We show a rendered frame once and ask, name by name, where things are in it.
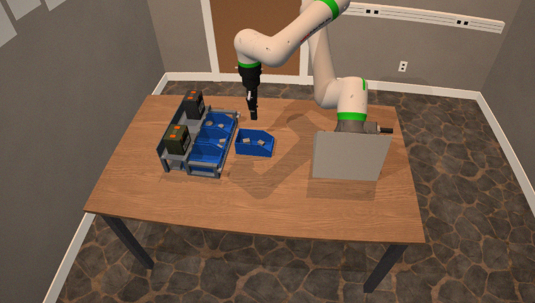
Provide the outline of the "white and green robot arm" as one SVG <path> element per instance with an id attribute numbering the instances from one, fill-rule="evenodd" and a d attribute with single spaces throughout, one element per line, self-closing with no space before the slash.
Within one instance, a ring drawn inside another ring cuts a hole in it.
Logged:
<path id="1" fill-rule="evenodd" d="M 323 109 L 337 109 L 338 123 L 334 132 L 393 133 L 392 128 L 380 128 L 377 122 L 366 121 L 368 83 L 365 79 L 355 76 L 336 78 L 327 25 L 348 9 L 350 1 L 306 0 L 300 7 L 300 16 L 273 37 L 253 29 L 241 30 L 234 39 L 238 57 L 235 69 L 245 79 L 257 78 L 264 70 L 261 63 L 278 68 L 307 40 L 314 100 Z"/>

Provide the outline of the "grey metal shelf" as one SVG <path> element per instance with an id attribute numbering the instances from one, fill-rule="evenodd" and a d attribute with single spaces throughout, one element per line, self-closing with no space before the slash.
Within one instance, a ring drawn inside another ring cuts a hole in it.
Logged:
<path id="1" fill-rule="evenodd" d="M 204 121 L 206 119 L 206 116 L 208 115 L 208 112 L 212 113 L 222 113 L 222 114 L 231 114 L 234 119 L 234 129 L 231 138 L 229 138 L 229 144 L 226 149 L 225 155 L 223 155 L 223 162 L 221 165 L 221 168 L 218 167 L 217 163 L 208 163 L 208 162 L 197 162 L 197 161 L 191 161 L 189 160 L 189 155 L 191 154 L 192 148 L 197 140 L 197 137 L 199 135 L 199 132 L 204 124 Z M 238 116 L 239 115 L 239 116 Z M 187 119 L 185 114 L 185 109 L 183 102 L 179 104 L 177 110 L 175 111 L 175 114 L 173 115 L 171 121 L 169 122 L 163 136 L 161 137 L 157 147 L 156 152 L 160 158 L 160 161 L 163 165 L 165 172 L 170 172 L 170 170 L 180 170 L 180 171 L 186 171 L 187 175 L 193 175 L 198 177 L 208 177 L 208 178 L 214 178 L 214 179 L 220 179 L 223 166 L 225 164 L 226 157 L 228 155 L 228 151 L 230 149 L 230 145 L 232 143 L 233 135 L 235 133 L 235 130 L 237 128 L 238 119 L 240 118 L 240 112 L 237 113 L 236 110 L 225 110 L 225 109 L 212 109 L 211 105 L 206 106 L 205 105 L 205 111 L 201 118 L 201 120 L 195 120 L 195 119 Z M 189 134 L 191 136 L 191 142 L 189 144 L 189 147 L 185 153 L 185 155 L 172 155 L 168 154 L 165 143 L 163 141 L 163 138 L 168 131 L 168 128 L 171 124 L 181 124 L 181 125 L 187 125 Z M 164 160 L 166 159 L 166 160 Z M 167 160 L 169 161 L 169 164 L 167 163 Z M 174 161 L 176 160 L 176 161 Z M 184 167 L 182 165 L 182 162 L 184 163 Z M 203 172 L 203 171 L 195 171 L 192 170 L 190 166 L 193 167 L 203 167 L 203 168 L 209 168 L 213 169 L 213 172 Z"/>

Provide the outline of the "blue bin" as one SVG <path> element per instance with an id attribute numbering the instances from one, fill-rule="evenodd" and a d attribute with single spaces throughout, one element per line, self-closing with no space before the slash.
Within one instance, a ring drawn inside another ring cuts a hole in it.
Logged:
<path id="1" fill-rule="evenodd" d="M 197 162 L 217 163 L 219 168 L 221 168 L 223 162 L 223 154 L 221 150 L 217 149 L 213 145 L 195 143 L 189 156 L 189 160 Z M 191 169 L 203 172 L 213 172 L 213 169 L 201 167 L 191 167 Z"/>
<path id="2" fill-rule="evenodd" d="M 243 139 L 245 138 L 250 139 L 250 144 L 243 143 Z M 258 145 L 257 142 L 259 140 L 264 141 L 265 145 Z M 234 143 L 236 154 L 271 157 L 274 146 L 274 138 L 264 130 L 239 128 Z"/>
<path id="3" fill-rule="evenodd" d="M 206 122 L 212 121 L 213 126 L 207 126 Z M 219 127 L 219 124 L 224 124 L 224 129 Z M 204 128 L 219 128 L 220 130 L 224 131 L 226 134 L 229 135 L 229 138 L 231 138 L 233 129 L 234 129 L 234 121 L 231 117 L 227 116 L 226 114 L 222 113 L 212 113 L 209 112 L 206 120 L 203 124 Z M 229 131 L 228 131 L 229 130 Z"/>
<path id="4" fill-rule="evenodd" d="M 217 146 L 217 144 L 220 144 L 220 139 L 224 139 L 224 138 L 226 138 L 225 143 L 224 145 L 221 145 L 223 146 L 223 148 L 220 148 L 219 146 Z M 221 150 L 223 154 L 225 155 L 226 149 L 229 144 L 229 139 L 228 139 L 228 135 L 218 128 L 202 127 L 195 143 L 213 145 L 219 150 Z"/>

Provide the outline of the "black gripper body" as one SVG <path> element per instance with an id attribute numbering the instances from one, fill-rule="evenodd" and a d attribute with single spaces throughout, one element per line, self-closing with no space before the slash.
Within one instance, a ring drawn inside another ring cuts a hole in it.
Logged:
<path id="1" fill-rule="evenodd" d="M 247 94 L 249 94 L 250 91 L 251 97 L 253 97 L 255 87 L 260 85 L 260 76 L 253 79 L 245 79 L 242 77 L 242 84 L 247 88 Z"/>

